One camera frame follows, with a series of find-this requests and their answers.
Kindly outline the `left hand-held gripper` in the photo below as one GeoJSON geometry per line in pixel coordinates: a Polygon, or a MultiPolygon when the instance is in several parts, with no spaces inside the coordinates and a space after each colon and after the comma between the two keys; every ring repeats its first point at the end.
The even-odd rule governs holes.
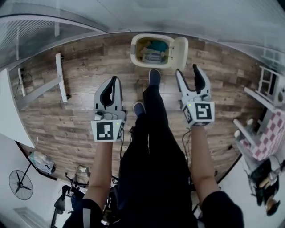
{"type": "Polygon", "coordinates": [[[117,142],[121,139],[127,120],[127,111],[122,109],[122,87],[120,79],[112,76],[104,81],[94,94],[94,120],[91,121],[95,142],[117,142]],[[115,112],[98,110],[112,107],[115,112]]]}

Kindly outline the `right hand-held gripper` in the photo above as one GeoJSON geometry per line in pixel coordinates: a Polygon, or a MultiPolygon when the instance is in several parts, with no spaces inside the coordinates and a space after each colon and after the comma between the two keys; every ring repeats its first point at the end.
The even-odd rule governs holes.
{"type": "Polygon", "coordinates": [[[206,73],[193,64],[195,90],[190,90],[183,73],[177,69],[175,76],[179,91],[182,94],[181,110],[189,127],[205,126],[215,120],[215,103],[211,98],[211,83],[206,73]]]}

